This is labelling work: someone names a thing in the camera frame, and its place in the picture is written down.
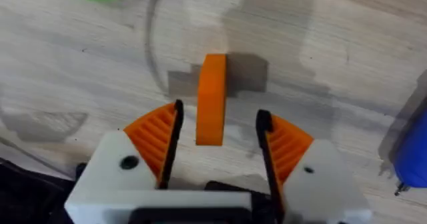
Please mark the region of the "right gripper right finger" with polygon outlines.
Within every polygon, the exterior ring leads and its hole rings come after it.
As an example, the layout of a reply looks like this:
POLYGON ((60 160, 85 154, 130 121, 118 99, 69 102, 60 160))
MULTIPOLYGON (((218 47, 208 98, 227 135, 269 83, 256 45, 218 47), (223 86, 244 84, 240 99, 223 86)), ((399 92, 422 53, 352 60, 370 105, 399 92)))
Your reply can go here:
POLYGON ((369 223, 372 210, 336 146, 260 109, 262 150, 276 223, 369 223))

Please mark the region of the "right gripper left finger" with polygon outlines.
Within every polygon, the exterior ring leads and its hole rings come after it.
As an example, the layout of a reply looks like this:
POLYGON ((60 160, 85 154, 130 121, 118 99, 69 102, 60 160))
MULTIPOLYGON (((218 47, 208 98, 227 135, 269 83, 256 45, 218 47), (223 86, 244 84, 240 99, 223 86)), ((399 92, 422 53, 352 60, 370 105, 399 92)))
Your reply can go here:
POLYGON ((70 193, 65 206, 117 201, 122 192, 136 196, 166 188, 183 124, 179 99, 137 118, 124 129, 106 133, 70 193))

